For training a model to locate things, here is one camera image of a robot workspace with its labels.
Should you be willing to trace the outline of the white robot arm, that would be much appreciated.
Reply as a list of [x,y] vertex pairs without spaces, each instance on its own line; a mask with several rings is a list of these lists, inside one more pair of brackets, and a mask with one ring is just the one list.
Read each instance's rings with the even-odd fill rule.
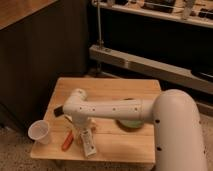
[[153,100],[89,101],[75,89],[62,110],[81,129],[91,117],[151,122],[156,171],[208,171],[198,107],[184,91],[166,90]]

